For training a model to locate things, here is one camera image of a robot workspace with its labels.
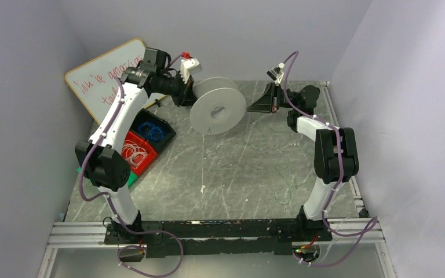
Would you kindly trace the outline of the white perforated filament spool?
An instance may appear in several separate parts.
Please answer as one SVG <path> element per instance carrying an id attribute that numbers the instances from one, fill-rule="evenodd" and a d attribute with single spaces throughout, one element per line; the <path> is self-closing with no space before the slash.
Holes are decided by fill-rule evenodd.
<path id="1" fill-rule="evenodd" d="M 196 101 L 189 121 L 201 134 L 215 135 L 235 127 L 246 112 L 246 99 L 236 83 L 225 77 L 207 78 L 193 87 Z"/>

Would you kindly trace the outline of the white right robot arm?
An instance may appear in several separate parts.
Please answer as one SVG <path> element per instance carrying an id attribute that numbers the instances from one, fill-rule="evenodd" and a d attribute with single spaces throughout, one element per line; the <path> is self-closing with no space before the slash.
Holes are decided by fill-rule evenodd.
<path id="1" fill-rule="evenodd" d="M 316 86 L 308 85 L 299 92 L 293 92 L 269 83 L 263 95 L 247 107 L 249 112 L 266 114 L 286 108 L 288 127 L 315 143 L 313 166 L 317 179 L 303 206 L 307 219 L 313 221 L 327 217 L 334 193 L 359 171 L 353 129 L 340 128 L 319 119 L 314 114 L 319 96 L 320 89 Z"/>

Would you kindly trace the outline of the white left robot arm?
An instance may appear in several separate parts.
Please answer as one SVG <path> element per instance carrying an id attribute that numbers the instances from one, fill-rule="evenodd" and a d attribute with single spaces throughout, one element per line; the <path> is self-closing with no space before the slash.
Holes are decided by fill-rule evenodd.
<path id="1" fill-rule="evenodd" d="M 144 234 L 141 213 L 127 186 L 130 164 L 121 155 L 135 117 L 153 93 L 170 96 L 181 106 L 193 104 L 192 75 L 201 69 L 200 62 L 187 52 L 172 58 L 163 50 L 147 48 L 137 65 L 115 78 L 118 91 L 97 130 L 87 141 L 77 142 L 79 194 L 86 202 L 104 197 L 114 228 Z"/>

